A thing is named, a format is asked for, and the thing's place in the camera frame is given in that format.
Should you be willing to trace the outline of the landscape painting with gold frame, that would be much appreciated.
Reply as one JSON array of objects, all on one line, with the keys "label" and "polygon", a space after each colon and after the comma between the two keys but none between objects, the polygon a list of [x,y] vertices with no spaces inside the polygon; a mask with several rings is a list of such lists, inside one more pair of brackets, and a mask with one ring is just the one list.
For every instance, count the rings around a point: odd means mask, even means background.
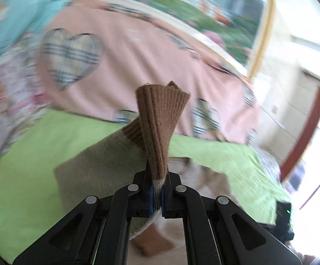
[{"label": "landscape painting with gold frame", "polygon": [[273,24],[274,0],[133,0],[206,36],[205,45],[252,81]]}]

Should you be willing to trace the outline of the brown wooden door frame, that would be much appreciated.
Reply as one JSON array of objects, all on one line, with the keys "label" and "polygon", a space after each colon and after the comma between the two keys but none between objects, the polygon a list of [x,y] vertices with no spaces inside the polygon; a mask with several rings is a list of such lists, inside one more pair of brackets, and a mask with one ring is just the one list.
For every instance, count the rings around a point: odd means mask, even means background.
[{"label": "brown wooden door frame", "polygon": [[280,181],[283,182],[297,165],[301,156],[305,152],[320,120],[320,88],[317,91],[315,100],[308,116],[305,126],[294,145],[294,148],[289,152],[287,159],[281,167]]}]

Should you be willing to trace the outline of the pink floral fabric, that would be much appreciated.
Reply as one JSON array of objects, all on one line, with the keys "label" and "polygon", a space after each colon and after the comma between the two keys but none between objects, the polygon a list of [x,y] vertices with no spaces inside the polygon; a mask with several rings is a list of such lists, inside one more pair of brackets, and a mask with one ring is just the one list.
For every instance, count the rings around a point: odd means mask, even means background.
[{"label": "pink floral fabric", "polygon": [[28,32],[0,56],[0,158],[49,104],[36,71],[40,41]]}]

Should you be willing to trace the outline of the light green bed sheet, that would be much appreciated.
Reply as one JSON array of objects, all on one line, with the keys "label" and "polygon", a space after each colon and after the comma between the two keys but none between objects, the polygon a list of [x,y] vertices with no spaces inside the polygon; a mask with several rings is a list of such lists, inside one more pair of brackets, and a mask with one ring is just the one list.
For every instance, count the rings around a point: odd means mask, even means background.
[{"label": "light green bed sheet", "polygon": [[[54,169],[120,125],[48,110],[0,160],[0,256],[13,260],[65,212]],[[173,135],[170,157],[189,157],[228,176],[235,197],[256,221],[274,223],[276,202],[289,200],[261,168],[253,148]]]}]

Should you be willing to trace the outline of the beige knit sweater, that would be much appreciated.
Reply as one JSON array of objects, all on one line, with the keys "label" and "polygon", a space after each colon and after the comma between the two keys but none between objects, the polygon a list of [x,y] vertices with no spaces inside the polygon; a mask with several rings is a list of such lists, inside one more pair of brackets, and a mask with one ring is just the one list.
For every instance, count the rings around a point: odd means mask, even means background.
[{"label": "beige knit sweater", "polygon": [[166,256],[184,246],[180,219],[167,220],[160,213],[160,190],[168,172],[200,195],[234,199],[226,174],[195,163],[188,157],[170,158],[169,143],[190,96],[175,83],[148,84],[137,88],[139,115],[134,121],[55,168],[61,203],[71,211],[87,196],[107,197],[150,171],[155,213],[136,218],[130,225],[130,241],[146,257]]}]

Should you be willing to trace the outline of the pink quilt with plaid hearts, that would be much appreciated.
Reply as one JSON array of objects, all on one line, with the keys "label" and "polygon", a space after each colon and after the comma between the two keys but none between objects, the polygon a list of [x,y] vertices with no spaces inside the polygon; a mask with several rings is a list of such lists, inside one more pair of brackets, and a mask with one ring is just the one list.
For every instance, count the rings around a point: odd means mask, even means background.
[{"label": "pink quilt with plaid hearts", "polygon": [[252,87],[181,30],[140,11],[77,0],[45,28],[38,74],[53,107],[126,124],[136,89],[174,82],[190,95],[176,133],[239,144],[258,133]]}]

